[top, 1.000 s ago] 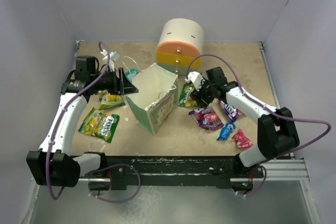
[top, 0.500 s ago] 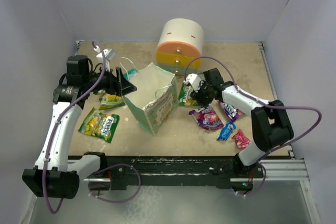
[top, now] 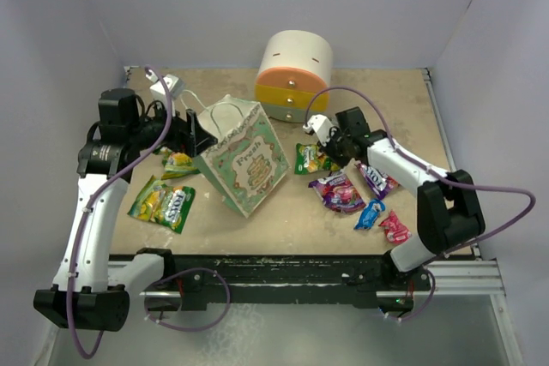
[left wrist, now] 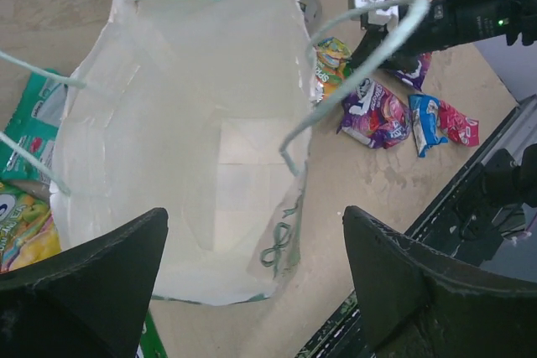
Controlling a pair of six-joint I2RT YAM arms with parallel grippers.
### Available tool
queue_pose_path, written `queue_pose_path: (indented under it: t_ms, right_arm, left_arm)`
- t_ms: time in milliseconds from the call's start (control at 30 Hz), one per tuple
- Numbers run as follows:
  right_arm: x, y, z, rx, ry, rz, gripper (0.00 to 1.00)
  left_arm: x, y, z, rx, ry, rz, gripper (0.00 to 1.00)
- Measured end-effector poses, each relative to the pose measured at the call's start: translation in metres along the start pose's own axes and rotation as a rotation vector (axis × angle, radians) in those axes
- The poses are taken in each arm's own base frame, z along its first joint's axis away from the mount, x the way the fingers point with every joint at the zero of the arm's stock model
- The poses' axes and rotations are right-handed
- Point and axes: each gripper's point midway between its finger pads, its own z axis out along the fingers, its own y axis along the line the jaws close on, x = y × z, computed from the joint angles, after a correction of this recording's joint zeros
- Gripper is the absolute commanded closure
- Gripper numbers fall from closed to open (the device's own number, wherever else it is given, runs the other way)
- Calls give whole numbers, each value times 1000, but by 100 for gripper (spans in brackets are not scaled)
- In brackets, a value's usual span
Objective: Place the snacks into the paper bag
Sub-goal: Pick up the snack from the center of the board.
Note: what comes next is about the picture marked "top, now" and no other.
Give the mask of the purple Foxs candy bag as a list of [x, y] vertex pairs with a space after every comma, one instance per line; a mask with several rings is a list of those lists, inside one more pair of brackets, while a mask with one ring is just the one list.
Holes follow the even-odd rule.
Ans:
[[364, 178], [371, 192], [380, 201], [399, 187], [399, 183], [395, 179], [370, 165], [358, 163], [356, 169]]

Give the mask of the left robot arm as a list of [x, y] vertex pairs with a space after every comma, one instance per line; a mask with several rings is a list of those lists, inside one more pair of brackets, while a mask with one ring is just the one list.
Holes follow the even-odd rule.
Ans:
[[195, 111], [171, 116], [165, 107], [148, 116], [133, 90], [100, 95], [100, 119], [78, 153], [78, 201], [69, 241], [48, 289], [36, 291], [34, 308], [61, 328], [116, 332], [133, 297], [152, 285], [166, 291], [176, 282], [176, 263], [167, 249], [142, 249], [111, 279], [108, 263], [118, 211], [138, 161], [157, 147], [191, 157], [217, 143]]

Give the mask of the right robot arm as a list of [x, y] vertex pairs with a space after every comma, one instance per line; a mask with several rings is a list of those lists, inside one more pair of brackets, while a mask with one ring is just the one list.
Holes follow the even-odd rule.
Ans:
[[486, 229], [471, 176], [430, 165], [394, 140], [389, 132], [371, 131], [358, 107], [336, 114], [337, 123], [313, 115], [304, 125], [335, 163], [346, 167], [357, 160], [395, 179], [416, 200], [417, 234], [386, 253], [383, 283], [400, 290], [412, 271], [450, 249], [483, 234]]

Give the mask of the green Fresh paper bag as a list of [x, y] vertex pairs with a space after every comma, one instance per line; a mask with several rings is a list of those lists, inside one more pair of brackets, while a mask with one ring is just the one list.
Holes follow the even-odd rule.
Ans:
[[287, 174], [290, 165], [262, 105], [229, 94], [203, 105], [199, 125], [217, 142], [193, 164], [223, 196], [223, 202], [248, 218]]

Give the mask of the green Foxs candy bag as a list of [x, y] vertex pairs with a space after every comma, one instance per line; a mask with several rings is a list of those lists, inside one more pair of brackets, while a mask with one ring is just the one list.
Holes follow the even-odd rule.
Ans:
[[308, 175], [319, 171], [338, 171], [340, 167], [317, 144], [296, 144], [294, 173]]

